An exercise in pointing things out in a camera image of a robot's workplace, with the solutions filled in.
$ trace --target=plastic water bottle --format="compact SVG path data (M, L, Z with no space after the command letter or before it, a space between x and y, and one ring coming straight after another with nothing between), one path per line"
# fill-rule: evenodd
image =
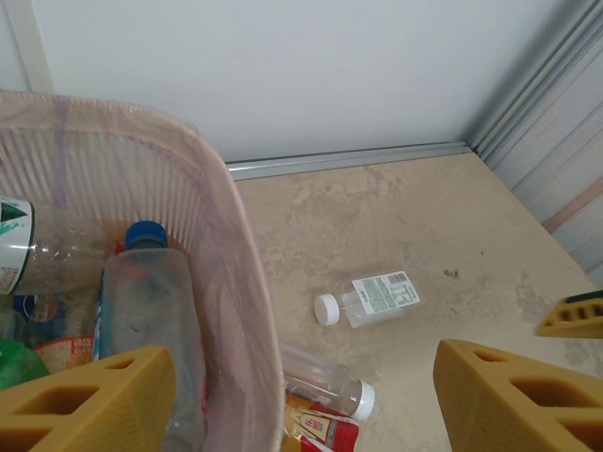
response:
M204 439L204 356L187 257L168 248L152 221L130 227L126 252L106 264L100 314L100 357L148 345L168 347L176 394L164 451L198 451Z
M56 294L98 284L115 243L97 224L3 196L0 206L0 294Z
M403 308L420 298L404 271L353 280L341 295L324 294L314 300L314 314L324 326L339 321L344 311L352 328L401 317Z
M280 343L285 389L351 416L367 420L375 405L375 390L354 378L347 366Z

